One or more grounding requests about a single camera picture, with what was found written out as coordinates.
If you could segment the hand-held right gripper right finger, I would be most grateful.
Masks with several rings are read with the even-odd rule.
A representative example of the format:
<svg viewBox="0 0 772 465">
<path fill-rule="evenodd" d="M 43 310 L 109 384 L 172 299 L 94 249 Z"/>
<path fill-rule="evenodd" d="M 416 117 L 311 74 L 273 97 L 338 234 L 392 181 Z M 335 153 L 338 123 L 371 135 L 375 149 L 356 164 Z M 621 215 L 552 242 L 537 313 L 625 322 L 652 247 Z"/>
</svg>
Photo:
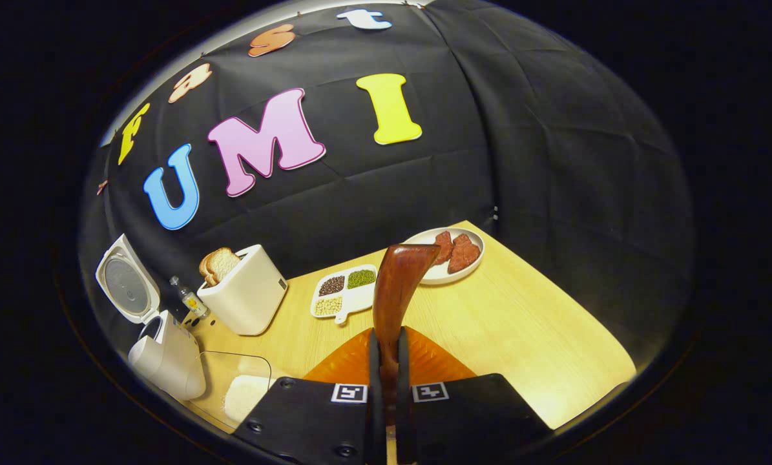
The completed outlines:
<svg viewBox="0 0 772 465">
<path fill-rule="evenodd" d="M 408 464 L 501 464 L 553 429 L 499 373 L 468 376 L 414 329 L 399 336 L 397 458 Z"/>
</svg>

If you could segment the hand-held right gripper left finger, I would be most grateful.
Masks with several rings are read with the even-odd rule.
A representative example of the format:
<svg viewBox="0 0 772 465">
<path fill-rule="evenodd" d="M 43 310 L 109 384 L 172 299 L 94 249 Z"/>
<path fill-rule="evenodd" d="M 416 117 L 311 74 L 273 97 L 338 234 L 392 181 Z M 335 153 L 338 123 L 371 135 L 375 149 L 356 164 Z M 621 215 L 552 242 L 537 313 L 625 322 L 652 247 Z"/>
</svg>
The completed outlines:
<svg viewBox="0 0 772 465">
<path fill-rule="evenodd" d="M 381 464 L 379 362 L 376 336 L 364 330 L 304 378 L 271 383 L 233 436 L 271 464 Z"/>
</svg>

